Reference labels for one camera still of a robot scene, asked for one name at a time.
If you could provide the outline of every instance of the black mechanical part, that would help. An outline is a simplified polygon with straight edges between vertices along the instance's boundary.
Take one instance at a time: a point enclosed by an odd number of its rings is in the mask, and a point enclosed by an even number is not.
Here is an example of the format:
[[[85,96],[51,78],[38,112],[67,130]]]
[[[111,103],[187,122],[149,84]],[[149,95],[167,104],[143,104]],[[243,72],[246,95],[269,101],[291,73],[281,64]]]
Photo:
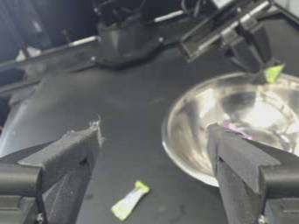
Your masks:
[[[101,43],[97,62],[107,68],[122,68],[149,59],[159,50],[163,40],[149,31],[141,15],[121,25],[98,26]]]
[[[122,11],[122,7],[115,0],[94,1],[94,7],[105,26],[122,24],[123,20],[129,17],[129,14]]]
[[[0,159],[0,223],[76,222],[101,144],[95,123]]]
[[[209,153],[229,223],[298,223],[299,157],[218,124],[209,127]]]
[[[253,82],[266,83],[265,69],[274,66],[277,61],[263,25],[255,16],[269,7],[269,1],[253,3],[245,10],[231,8],[225,14],[215,15],[206,24],[201,24],[182,39],[182,48],[190,60],[195,60],[210,48],[219,44],[230,61],[253,75]],[[205,33],[205,27],[213,32]]]

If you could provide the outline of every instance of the bowl rim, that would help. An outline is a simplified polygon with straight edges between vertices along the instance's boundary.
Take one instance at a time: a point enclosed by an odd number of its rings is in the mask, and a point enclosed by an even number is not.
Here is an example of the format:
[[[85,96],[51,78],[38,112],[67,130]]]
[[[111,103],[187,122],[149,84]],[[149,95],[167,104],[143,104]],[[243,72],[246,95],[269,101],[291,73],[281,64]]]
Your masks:
[[[197,169],[194,169],[189,164],[186,164],[183,162],[183,160],[181,159],[181,157],[178,156],[177,153],[174,153],[174,147],[171,144],[171,139],[170,139],[170,135],[169,135],[169,124],[173,118],[173,114],[175,112],[175,109],[179,108],[178,105],[181,105],[181,103],[183,103],[183,99],[186,98],[186,95],[190,95],[194,91],[197,91],[198,88],[209,85],[210,83],[213,83],[215,80],[225,80],[227,78],[234,78],[234,77],[239,77],[239,76],[249,76],[250,74],[238,72],[238,73],[226,73],[221,76],[217,76],[211,79],[207,79],[205,82],[201,82],[198,84],[195,84],[191,88],[189,88],[187,91],[185,91],[181,96],[178,97],[178,99],[174,101],[167,113],[166,113],[166,118],[163,119],[163,126],[162,126],[162,136],[163,136],[163,148],[165,151],[169,155],[169,157],[171,158],[171,160],[174,161],[174,163],[181,167],[181,169],[195,179],[198,179],[199,181],[202,181],[205,184],[210,185],[210,186],[215,186],[219,187],[219,181],[217,180],[217,178],[214,176],[210,176],[209,174],[198,171]],[[299,83],[299,78],[282,73],[281,77],[291,80],[291,81],[297,81]]]

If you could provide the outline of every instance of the black surface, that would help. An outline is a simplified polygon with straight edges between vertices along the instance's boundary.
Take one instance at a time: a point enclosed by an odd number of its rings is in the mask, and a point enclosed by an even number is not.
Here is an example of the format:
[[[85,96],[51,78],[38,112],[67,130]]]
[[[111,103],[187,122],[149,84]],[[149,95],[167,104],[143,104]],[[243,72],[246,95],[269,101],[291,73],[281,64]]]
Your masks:
[[[299,68],[299,33],[286,21],[266,25],[286,71]],[[217,51],[190,65],[178,50],[130,70],[55,74],[14,110],[2,154],[50,142],[102,118],[107,139],[78,223],[121,223],[111,207],[143,180],[151,193],[127,223],[227,223],[219,190],[191,178],[165,153],[161,128],[179,95],[201,81],[234,71]]]

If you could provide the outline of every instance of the stainless steel bowl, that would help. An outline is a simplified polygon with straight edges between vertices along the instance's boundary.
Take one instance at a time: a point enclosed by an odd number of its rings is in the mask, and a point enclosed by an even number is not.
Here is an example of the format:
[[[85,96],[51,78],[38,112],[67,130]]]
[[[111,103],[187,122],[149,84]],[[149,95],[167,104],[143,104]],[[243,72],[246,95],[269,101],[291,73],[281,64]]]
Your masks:
[[[178,166],[218,186],[207,154],[206,128],[229,124],[263,144],[299,155],[299,79],[253,85],[243,73],[209,80],[174,104],[163,123],[163,147]]]

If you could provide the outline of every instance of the light green object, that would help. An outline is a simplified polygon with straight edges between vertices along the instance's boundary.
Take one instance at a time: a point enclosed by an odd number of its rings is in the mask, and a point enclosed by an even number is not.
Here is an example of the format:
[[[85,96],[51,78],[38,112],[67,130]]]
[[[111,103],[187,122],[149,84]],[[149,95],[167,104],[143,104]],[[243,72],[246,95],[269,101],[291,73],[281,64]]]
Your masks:
[[[277,82],[285,68],[286,68],[286,64],[279,65],[279,66],[271,66],[269,69],[266,69],[266,71],[265,71],[266,72],[266,81],[269,83]]]
[[[113,206],[113,213],[125,221],[133,213],[137,203],[146,194],[150,193],[150,187],[142,181],[135,182],[135,189],[131,193]]]

